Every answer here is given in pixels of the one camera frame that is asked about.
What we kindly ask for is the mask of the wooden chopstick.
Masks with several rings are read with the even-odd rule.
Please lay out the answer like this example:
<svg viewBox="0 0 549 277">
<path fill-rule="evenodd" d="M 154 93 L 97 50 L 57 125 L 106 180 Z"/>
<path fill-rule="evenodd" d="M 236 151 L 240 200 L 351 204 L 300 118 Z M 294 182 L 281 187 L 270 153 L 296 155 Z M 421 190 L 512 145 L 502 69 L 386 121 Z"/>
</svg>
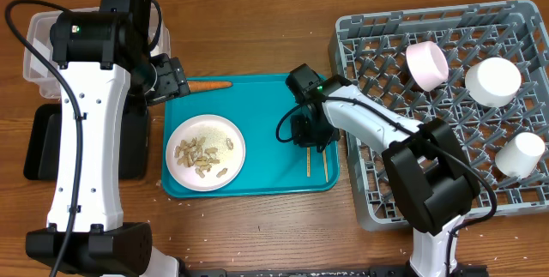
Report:
<svg viewBox="0 0 549 277">
<path fill-rule="evenodd" d="M 306 176 L 311 177 L 311 148 L 306 148 Z"/>
<path fill-rule="evenodd" d="M 325 183 L 329 183 L 329 169 L 328 169 L 328 158 L 326 154 L 326 149 L 322 151 L 322 158 L 323 158 L 323 175 L 325 179 Z"/>
</svg>

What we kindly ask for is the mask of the pink bowl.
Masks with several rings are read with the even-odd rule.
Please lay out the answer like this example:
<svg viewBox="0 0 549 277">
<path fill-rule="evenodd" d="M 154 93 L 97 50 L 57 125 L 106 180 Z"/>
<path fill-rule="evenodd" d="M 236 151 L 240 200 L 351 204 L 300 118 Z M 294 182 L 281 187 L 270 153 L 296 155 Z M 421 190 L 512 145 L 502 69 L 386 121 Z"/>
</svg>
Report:
<svg viewBox="0 0 549 277">
<path fill-rule="evenodd" d="M 424 41 L 410 45 L 405 55 L 409 72 L 422 90 L 430 92 L 448 80 L 449 65 L 436 43 Z"/>
</svg>

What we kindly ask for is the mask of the white bowl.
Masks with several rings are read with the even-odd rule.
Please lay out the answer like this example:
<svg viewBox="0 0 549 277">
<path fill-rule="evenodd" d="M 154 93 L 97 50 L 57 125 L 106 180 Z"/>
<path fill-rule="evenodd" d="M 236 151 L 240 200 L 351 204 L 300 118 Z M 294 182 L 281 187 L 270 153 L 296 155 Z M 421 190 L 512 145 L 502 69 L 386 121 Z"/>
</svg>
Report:
<svg viewBox="0 0 549 277">
<path fill-rule="evenodd" d="M 519 69 L 509 60 L 490 57 L 471 67 L 465 75 L 471 98 L 487 107 L 508 105 L 522 84 Z"/>
</svg>

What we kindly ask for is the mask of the white cup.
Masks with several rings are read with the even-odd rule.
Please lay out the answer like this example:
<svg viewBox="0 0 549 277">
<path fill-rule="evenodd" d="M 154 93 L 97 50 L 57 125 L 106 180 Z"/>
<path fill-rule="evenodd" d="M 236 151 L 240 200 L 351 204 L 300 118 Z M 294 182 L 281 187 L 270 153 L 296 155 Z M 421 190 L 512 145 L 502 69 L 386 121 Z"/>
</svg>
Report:
<svg viewBox="0 0 549 277">
<path fill-rule="evenodd" d="M 526 178 L 537 166 L 545 149 L 540 136 L 522 132 L 497 152 L 495 164 L 508 177 Z"/>
</svg>

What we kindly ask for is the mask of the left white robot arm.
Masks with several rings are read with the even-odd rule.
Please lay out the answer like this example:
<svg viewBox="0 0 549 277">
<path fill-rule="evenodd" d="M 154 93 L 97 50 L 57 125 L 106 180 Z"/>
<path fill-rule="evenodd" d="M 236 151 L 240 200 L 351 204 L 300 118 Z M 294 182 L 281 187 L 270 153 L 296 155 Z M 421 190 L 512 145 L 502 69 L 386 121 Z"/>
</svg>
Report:
<svg viewBox="0 0 549 277">
<path fill-rule="evenodd" d="M 153 245 L 146 222 L 124 220 L 119 149 L 128 100 L 141 109 L 184 97 L 175 57 L 153 54 L 154 0 L 101 0 L 92 12 L 59 10 L 44 66 L 61 87 L 57 184 L 46 226 L 26 236 L 27 255 L 53 274 L 185 276 L 184 262 Z"/>
</svg>

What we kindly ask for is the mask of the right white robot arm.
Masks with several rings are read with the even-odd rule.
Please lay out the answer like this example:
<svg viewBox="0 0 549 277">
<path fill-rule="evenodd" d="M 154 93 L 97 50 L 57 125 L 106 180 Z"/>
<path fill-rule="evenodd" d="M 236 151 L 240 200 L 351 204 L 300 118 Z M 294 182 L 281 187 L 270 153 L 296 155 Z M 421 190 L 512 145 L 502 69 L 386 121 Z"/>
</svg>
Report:
<svg viewBox="0 0 549 277">
<path fill-rule="evenodd" d="M 297 105 L 285 114 L 289 141 L 321 153 L 344 130 L 381 155 L 396 206 L 413 228 L 413 253 L 403 265 L 371 267 L 370 276 L 486 276 L 485 266 L 455 258 L 462 228 L 497 211 L 492 187 L 473 169 L 453 129 L 440 118 L 403 117 L 361 93 L 348 79 L 324 80 L 307 64 L 286 85 Z"/>
</svg>

